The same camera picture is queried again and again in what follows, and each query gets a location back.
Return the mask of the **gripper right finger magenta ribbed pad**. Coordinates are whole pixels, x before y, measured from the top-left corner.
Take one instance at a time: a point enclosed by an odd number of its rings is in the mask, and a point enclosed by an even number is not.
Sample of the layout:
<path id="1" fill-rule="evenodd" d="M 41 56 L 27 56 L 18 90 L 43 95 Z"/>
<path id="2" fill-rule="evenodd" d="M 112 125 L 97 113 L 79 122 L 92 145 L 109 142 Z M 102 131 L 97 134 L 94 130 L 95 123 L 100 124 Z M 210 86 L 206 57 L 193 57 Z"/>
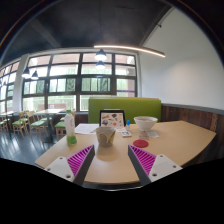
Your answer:
<path id="1" fill-rule="evenodd" d="M 128 156 L 143 186 L 181 170 L 164 154 L 155 156 L 133 145 L 128 146 Z"/>

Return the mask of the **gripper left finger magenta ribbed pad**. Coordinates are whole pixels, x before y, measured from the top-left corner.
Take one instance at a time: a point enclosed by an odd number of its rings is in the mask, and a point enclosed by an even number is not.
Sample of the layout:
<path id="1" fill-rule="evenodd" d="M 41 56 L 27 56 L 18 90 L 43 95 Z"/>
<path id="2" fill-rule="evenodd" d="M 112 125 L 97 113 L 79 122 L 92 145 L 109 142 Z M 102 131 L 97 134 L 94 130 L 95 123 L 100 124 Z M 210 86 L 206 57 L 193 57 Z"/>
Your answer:
<path id="1" fill-rule="evenodd" d="M 82 186 L 94 156 L 94 146 L 90 145 L 69 157 L 59 156 L 45 171 Z"/>

